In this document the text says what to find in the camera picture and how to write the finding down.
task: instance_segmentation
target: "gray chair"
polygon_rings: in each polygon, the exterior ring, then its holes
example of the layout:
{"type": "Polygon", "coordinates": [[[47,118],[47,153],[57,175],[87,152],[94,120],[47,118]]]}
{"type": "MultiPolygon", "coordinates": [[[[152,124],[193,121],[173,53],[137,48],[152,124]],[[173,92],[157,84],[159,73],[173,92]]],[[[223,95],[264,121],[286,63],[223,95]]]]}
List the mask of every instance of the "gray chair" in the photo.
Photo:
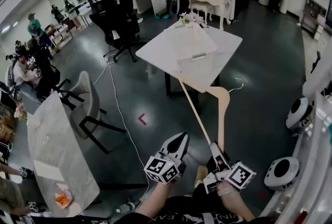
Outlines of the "gray chair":
{"type": "Polygon", "coordinates": [[[91,138],[91,140],[104,153],[109,154],[110,151],[107,151],[106,148],[93,136],[92,133],[95,128],[101,126],[120,133],[125,133],[126,131],[101,120],[101,114],[105,114],[106,111],[100,109],[99,96],[92,84],[89,74],[85,71],[81,72],[78,83],[66,93],[66,96],[61,100],[63,104],[66,104],[72,110],[69,120],[75,134],[82,139],[87,139],[88,137],[91,138]],[[84,93],[90,94],[89,100],[85,101],[79,97],[84,93]],[[77,106],[72,104],[68,100],[69,97],[78,100],[80,104],[77,106]]]}

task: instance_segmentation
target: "sneaker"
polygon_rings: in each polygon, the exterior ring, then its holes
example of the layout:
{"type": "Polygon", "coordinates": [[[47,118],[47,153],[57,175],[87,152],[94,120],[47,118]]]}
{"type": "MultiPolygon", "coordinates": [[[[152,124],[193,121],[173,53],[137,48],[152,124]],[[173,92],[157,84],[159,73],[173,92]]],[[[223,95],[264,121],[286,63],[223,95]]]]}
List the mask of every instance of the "sneaker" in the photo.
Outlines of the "sneaker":
{"type": "Polygon", "coordinates": [[[207,175],[208,167],[203,165],[198,166],[194,188],[196,188],[199,184],[202,184],[207,175]]]}

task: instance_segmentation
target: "white plastic basket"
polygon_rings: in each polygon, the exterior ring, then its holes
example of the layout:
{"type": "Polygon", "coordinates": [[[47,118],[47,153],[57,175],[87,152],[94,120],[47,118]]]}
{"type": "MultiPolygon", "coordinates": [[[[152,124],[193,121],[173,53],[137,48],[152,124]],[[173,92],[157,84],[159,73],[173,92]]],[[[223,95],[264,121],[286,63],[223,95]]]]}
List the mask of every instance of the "white plastic basket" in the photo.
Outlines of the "white plastic basket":
{"type": "Polygon", "coordinates": [[[212,72],[217,46],[199,24],[171,27],[165,32],[182,73],[201,75],[212,72]]]}

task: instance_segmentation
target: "red tape marker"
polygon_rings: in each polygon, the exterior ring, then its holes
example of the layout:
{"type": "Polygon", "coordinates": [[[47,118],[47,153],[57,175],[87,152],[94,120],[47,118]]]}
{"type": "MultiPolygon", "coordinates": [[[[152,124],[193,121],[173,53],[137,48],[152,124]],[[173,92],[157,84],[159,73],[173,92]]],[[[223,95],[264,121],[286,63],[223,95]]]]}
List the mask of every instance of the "red tape marker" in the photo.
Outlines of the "red tape marker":
{"type": "Polygon", "coordinates": [[[142,114],[141,116],[139,116],[139,121],[140,121],[143,125],[147,125],[147,123],[142,119],[144,115],[145,115],[145,114],[142,114]]]}
{"type": "Polygon", "coordinates": [[[262,193],[259,193],[259,194],[257,195],[257,197],[259,197],[259,198],[263,198],[263,199],[267,199],[266,195],[265,195],[265,194],[262,194],[262,193]]]}

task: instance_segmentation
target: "wooden hanger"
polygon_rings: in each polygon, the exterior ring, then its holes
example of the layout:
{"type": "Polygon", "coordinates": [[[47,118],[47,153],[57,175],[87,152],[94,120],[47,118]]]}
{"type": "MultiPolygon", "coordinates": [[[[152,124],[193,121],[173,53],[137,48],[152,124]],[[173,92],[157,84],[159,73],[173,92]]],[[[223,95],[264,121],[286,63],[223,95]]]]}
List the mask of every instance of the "wooden hanger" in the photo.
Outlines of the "wooden hanger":
{"type": "Polygon", "coordinates": [[[191,84],[192,81],[188,80],[187,77],[184,77],[183,74],[181,74],[180,72],[176,73],[176,76],[180,82],[181,87],[183,88],[183,91],[185,92],[187,99],[189,101],[189,104],[197,118],[197,121],[203,131],[203,134],[208,142],[208,144],[210,145],[211,140],[206,132],[206,129],[201,121],[201,118],[199,117],[192,101],[191,98],[183,84],[183,79],[185,79],[185,83],[195,89],[197,89],[199,92],[203,93],[203,92],[208,92],[211,95],[215,96],[218,99],[218,146],[220,147],[220,149],[222,151],[224,151],[224,139],[225,139],[225,129],[224,129],[224,120],[225,120],[225,113],[227,110],[227,107],[229,105],[230,102],[230,96],[229,93],[226,89],[222,88],[222,87],[199,87],[197,84],[191,84]]]}

